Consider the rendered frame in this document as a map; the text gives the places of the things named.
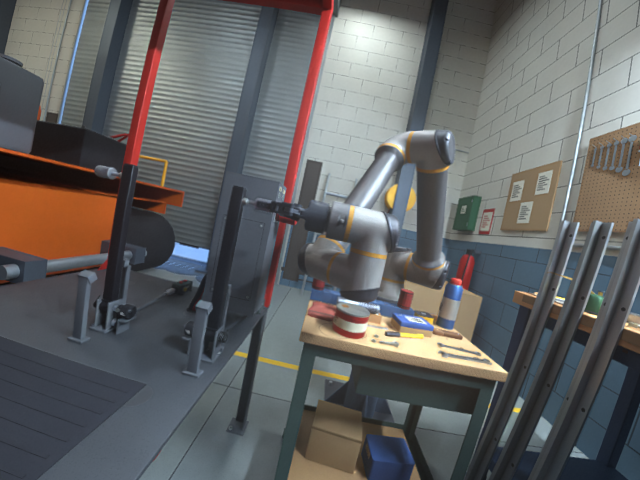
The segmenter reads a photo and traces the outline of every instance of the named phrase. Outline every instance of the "red and white tape roll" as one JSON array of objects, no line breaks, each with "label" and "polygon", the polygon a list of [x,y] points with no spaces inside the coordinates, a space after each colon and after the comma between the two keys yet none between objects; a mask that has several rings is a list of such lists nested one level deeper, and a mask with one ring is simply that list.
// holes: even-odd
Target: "red and white tape roll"
[{"label": "red and white tape roll", "polygon": [[369,310],[359,305],[339,303],[333,317],[333,330],[343,337],[362,338],[367,332]]}]

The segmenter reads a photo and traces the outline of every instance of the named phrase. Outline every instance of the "gray floor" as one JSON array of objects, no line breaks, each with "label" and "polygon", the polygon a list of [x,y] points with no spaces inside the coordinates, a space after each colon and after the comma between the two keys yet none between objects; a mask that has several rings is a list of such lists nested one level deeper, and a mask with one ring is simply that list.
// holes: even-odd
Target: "gray floor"
[{"label": "gray floor", "polygon": [[[278,286],[269,311],[261,357],[298,365],[299,341],[309,292]],[[247,352],[248,342],[239,349]],[[244,437],[226,432],[235,416],[245,359],[233,357],[184,422],[169,439],[142,480],[272,480],[280,451],[280,441],[293,395],[296,371],[260,363]],[[315,368],[349,375],[351,367],[318,359]],[[307,404],[324,398],[325,377],[314,375]],[[403,422],[407,405],[390,402],[397,422]],[[423,409],[418,439],[429,462],[434,480],[447,480],[462,445],[470,416]],[[540,448],[543,440],[532,439]]]}]

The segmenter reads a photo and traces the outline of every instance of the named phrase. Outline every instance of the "white brick wall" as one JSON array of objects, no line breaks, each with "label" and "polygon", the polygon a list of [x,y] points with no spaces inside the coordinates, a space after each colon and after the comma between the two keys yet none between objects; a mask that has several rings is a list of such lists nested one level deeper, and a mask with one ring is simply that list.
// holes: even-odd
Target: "white brick wall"
[{"label": "white brick wall", "polygon": [[[71,11],[62,45],[60,45],[69,3],[71,3]],[[60,112],[83,6],[84,0],[18,0],[16,2],[5,53],[20,60],[24,68],[44,80],[40,103],[43,112],[52,81],[49,112]],[[60,56],[53,72],[58,45],[60,45]]]},{"label": "white brick wall", "polygon": [[[597,0],[501,0],[461,196],[496,208],[492,234],[449,238],[551,248],[569,182],[593,43]],[[640,122],[640,18],[633,0],[605,1],[585,131],[568,218],[575,212],[589,140]],[[562,160],[548,232],[502,232],[513,173]]]},{"label": "white brick wall", "polygon": [[[323,162],[318,198],[349,194],[378,145],[406,130],[430,0],[344,0],[334,21],[304,161]],[[451,0],[425,128],[454,132],[447,215],[471,146],[491,36],[493,1]],[[340,200],[327,197],[327,201]],[[383,207],[382,199],[376,207]],[[416,229],[415,208],[404,228]]]}]

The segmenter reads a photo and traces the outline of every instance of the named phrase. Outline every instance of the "green metal table frame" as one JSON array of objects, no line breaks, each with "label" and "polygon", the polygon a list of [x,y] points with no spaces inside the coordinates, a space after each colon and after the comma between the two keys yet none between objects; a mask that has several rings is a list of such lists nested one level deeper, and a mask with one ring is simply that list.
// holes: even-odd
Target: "green metal table frame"
[{"label": "green metal table frame", "polygon": [[289,476],[316,357],[350,363],[354,367],[351,381],[357,384],[358,393],[410,405],[404,425],[386,422],[383,425],[404,431],[422,480],[433,479],[415,435],[422,407],[470,414],[471,421],[451,476],[452,480],[463,480],[487,416],[495,381],[388,362],[308,343],[302,349],[275,480],[287,480]]}]

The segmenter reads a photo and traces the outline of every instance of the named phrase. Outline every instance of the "yellow round object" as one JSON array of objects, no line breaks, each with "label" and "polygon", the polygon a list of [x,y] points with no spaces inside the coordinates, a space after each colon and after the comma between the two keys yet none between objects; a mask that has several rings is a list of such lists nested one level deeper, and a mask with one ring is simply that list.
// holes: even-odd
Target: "yellow round object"
[{"label": "yellow round object", "polygon": [[[398,191],[398,184],[393,185],[389,190],[387,190],[386,195],[384,196],[384,203],[389,210],[393,208],[393,202],[396,200],[396,192]],[[413,208],[416,204],[416,191],[412,188],[409,193],[409,201],[407,202],[407,212]]]}]

